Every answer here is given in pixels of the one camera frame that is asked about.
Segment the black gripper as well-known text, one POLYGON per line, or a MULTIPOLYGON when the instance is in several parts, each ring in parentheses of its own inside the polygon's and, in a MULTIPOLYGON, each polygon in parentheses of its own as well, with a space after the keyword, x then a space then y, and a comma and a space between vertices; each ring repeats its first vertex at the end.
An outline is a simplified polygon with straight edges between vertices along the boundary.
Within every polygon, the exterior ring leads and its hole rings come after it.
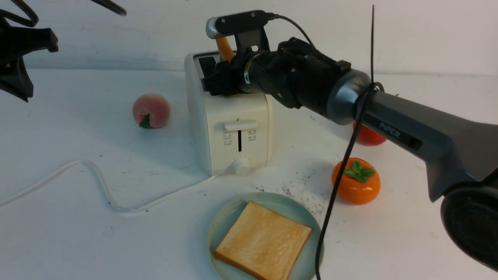
POLYGON ((252 94, 250 82, 247 81, 251 59, 254 52, 236 54, 233 59, 221 61, 215 71, 208 77, 201 78, 202 89, 211 96, 231 96, 236 94, 252 94))

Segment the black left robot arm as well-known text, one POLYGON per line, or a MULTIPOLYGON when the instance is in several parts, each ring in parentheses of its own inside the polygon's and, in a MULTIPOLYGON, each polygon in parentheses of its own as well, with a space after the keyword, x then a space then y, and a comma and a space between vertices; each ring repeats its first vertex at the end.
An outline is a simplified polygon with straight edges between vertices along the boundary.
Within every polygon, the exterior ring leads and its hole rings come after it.
POLYGON ((34 86, 23 57, 39 50, 58 52, 58 38, 51 28, 35 28, 39 17, 23 0, 12 3, 27 18, 0 11, 0 89, 28 102, 33 97, 34 86))

